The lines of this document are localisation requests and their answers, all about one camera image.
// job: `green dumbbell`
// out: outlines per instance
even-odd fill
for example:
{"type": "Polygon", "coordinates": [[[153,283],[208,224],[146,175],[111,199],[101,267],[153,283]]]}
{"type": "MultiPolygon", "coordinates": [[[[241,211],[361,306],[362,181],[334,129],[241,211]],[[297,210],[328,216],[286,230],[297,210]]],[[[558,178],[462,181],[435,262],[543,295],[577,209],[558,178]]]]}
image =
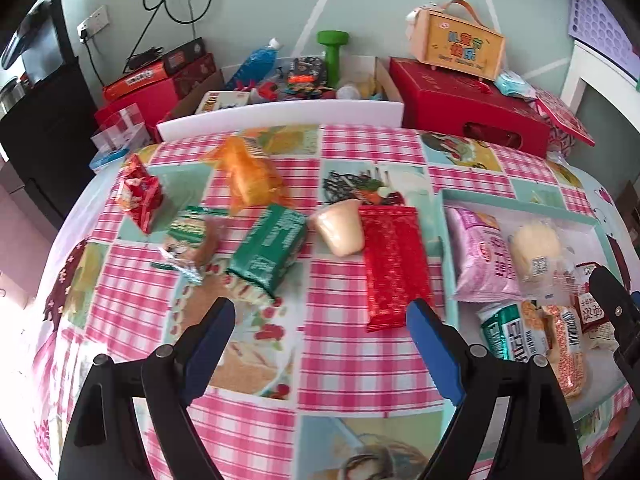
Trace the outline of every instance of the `green dumbbell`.
{"type": "Polygon", "coordinates": [[[340,81],[340,47],[349,43],[349,34],[341,30],[321,30],[317,40],[325,47],[326,84],[336,88],[340,81]]]}

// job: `black box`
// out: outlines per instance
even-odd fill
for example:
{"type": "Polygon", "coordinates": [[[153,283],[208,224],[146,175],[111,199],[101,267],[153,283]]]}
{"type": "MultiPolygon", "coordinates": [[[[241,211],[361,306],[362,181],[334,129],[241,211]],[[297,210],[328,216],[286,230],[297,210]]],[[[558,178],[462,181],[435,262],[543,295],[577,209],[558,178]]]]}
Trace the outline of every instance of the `black box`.
{"type": "Polygon", "coordinates": [[[206,53],[207,49],[204,47],[202,38],[196,38],[162,55],[164,71],[171,76],[206,53]]]}

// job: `bag handle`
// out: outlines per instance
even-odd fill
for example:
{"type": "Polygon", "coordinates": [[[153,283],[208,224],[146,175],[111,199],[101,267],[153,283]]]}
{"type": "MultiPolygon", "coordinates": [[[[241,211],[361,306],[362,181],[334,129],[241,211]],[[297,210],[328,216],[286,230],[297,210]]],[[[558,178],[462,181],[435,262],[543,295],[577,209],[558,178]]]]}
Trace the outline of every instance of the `bag handle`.
{"type": "Polygon", "coordinates": [[[466,0],[451,0],[450,2],[444,4],[441,7],[442,11],[444,12],[445,10],[447,10],[447,7],[449,7],[451,4],[462,5],[463,7],[465,7],[465,9],[468,11],[468,13],[471,14],[471,17],[474,20],[476,20],[478,25],[480,25],[481,27],[484,27],[484,28],[488,28],[483,22],[480,21],[480,18],[478,18],[478,15],[474,11],[474,8],[471,6],[471,4],[468,1],[466,1],[466,0]]]}

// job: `purple pegboard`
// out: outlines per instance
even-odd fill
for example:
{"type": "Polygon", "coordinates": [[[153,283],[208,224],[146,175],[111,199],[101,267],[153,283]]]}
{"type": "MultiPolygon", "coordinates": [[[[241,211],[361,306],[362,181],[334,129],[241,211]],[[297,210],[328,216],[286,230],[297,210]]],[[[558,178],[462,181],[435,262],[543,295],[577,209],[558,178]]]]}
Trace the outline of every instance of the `purple pegboard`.
{"type": "Polygon", "coordinates": [[[602,0],[572,0],[569,35],[608,57],[632,78],[640,77],[640,57],[602,0]]]}

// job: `pink snack bag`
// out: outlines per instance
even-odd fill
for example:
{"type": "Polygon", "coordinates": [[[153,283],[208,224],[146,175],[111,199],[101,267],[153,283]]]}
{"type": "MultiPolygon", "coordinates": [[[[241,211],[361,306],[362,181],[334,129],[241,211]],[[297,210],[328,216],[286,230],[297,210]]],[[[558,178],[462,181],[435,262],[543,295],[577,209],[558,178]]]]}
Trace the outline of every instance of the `pink snack bag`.
{"type": "Polygon", "coordinates": [[[520,300],[511,253],[496,219],[457,206],[446,206],[445,213],[458,276],[454,298],[469,303],[520,300]]]}

